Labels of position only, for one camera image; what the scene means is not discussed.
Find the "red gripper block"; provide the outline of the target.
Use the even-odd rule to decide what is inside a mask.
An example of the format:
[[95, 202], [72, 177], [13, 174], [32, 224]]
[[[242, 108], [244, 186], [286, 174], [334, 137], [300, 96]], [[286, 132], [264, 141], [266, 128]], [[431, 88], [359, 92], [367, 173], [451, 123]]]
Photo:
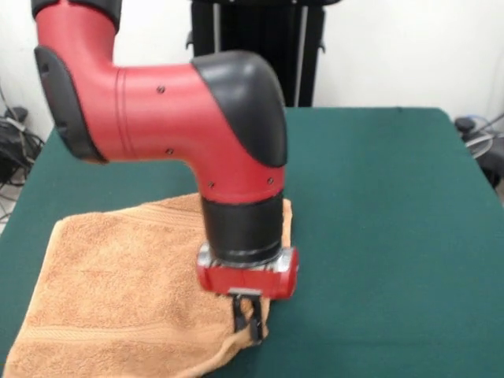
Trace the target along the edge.
[[253, 312], [249, 326], [253, 343], [261, 343], [264, 339], [261, 297], [290, 298], [296, 288], [298, 267], [298, 251], [294, 247], [283, 247], [276, 259], [252, 268], [220, 264], [212, 257], [208, 243], [202, 244], [196, 259], [196, 272], [201, 287], [205, 291], [232, 296], [234, 333], [246, 327], [241, 295], [251, 295], [249, 300]]

